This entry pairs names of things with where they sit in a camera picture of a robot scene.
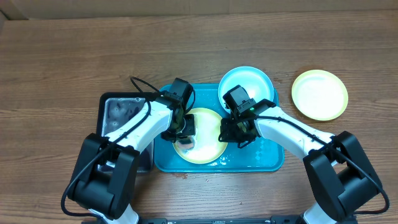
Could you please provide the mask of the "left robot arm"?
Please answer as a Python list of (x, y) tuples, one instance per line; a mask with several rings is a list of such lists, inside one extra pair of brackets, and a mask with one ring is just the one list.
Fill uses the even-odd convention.
[[(194, 117), (189, 111), (195, 90), (189, 82), (176, 78), (167, 91), (151, 96), (140, 92), (144, 106), (133, 118), (106, 136), (91, 133), (81, 146), (78, 159), (60, 206), (71, 217), (95, 218), (95, 223), (138, 223), (131, 207), (139, 158), (157, 137), (191, 149), (195, 143)], [(67, 210), (70, 199), (87, 212)]]

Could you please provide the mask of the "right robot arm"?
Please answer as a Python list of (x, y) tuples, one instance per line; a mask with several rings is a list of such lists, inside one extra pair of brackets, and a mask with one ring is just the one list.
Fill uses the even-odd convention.
[(298, 223), (343, 223), (389, 209), (389, 198), (355, 135), (312, 128), (272, 101), (256, 102), (240, 85), (223, 99), (231, 115), (221, 120), (219, 141), (235, 142), (241, 149), (264, 138), (302, 160), (316, 203)]

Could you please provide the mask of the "yellow plate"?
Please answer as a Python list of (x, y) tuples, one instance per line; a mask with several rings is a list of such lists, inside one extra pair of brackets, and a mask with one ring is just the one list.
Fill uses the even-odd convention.
[(187, 152), (174, 149), (184, 160), (194, 164), (206, 164), (219, 158), (224, 153), (228, 143), (219, 142), (221, 116), (207, 108), (194, 108), (189, 114), (195, 117), (196, 134), (190, 136), (195, 141), (195, 147)]
[(339, 117), (348, 105), (348, 91), (344, 83), (324, 70), (309, 70), (300, 74), (293, 82), (291, 94), (296, 108), (318, 121)]

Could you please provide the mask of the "pink green sponge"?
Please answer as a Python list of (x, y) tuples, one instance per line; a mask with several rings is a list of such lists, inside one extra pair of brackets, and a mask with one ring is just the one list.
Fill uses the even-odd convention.
[(192, 137), (180, 138), (175, 142), (176, 150), (187, 152), (195, 147), (195, 141)]

